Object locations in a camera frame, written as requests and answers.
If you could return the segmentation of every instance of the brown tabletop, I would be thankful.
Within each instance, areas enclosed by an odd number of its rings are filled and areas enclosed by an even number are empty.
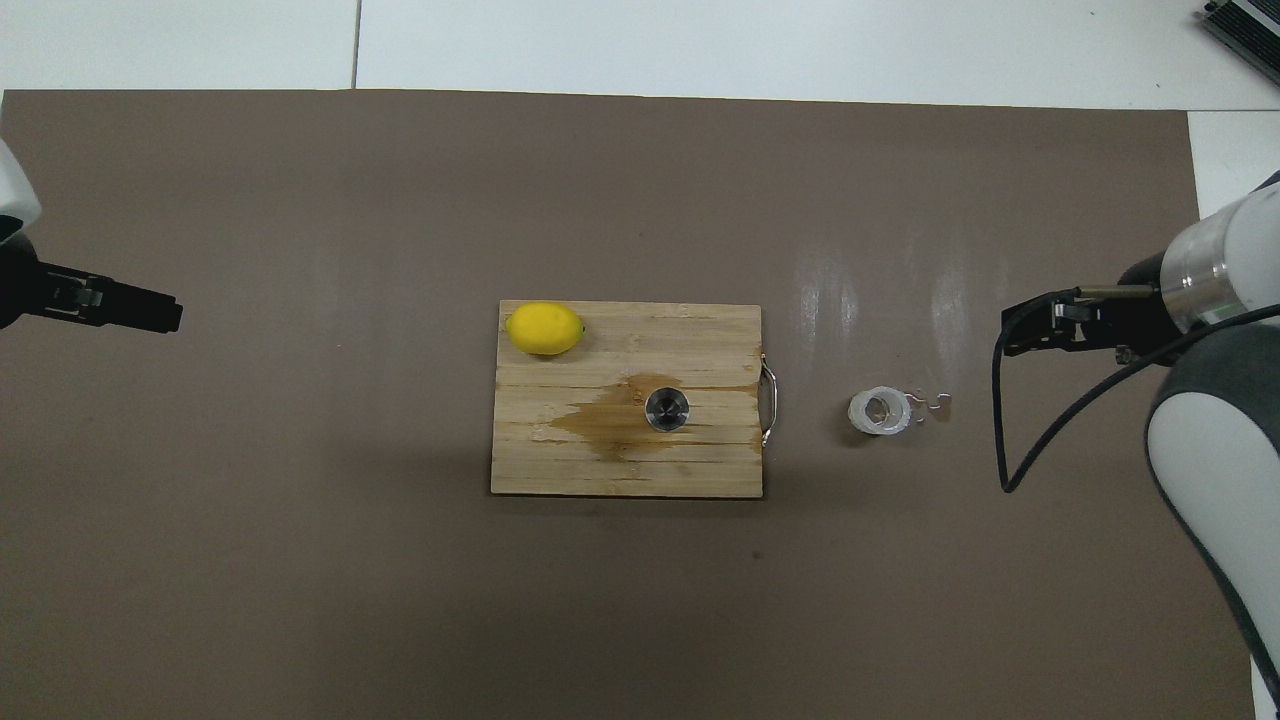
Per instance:
[[[177,334],[0,334],[4,717],[1243,717],[1158,372],[1000,492],[1002,307],[1196,220],[1181,113],[6,92],[42,259]],[[760,305],[762,501],[494,497],[503,297]],[[1010,361],[1010,445],[1110,354]],[[855,392],[950,392],[868,439]]]

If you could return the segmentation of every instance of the water stain on wood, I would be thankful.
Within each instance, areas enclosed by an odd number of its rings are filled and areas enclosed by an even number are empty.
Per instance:
[[[671,375],[640,373],[609,386],[591,402],[573,402],[576,413],[557,418],[550,427],[581,437],[607,461],[626,461],[627,452],[637,445],[646,451],[671,447],[681,429],[660,433],[644,416],[644,404],[653,391],[663,387],[680,389]]]

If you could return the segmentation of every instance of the yellow lemon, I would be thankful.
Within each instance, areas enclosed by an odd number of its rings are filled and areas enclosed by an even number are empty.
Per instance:
[[[526,302],[507,318],[511,342],[530,355],[559,355],[585,332],[577,313],[559,302]]]

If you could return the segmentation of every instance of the wooden cutting board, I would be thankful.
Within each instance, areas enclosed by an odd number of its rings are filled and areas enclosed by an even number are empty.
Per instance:
[[[494,493],[762,497],[760,307],[563,301],[586,334],[536,357],[498,313]],[[687,423],[659,432],[645,401],[662,387],[689,398]]]

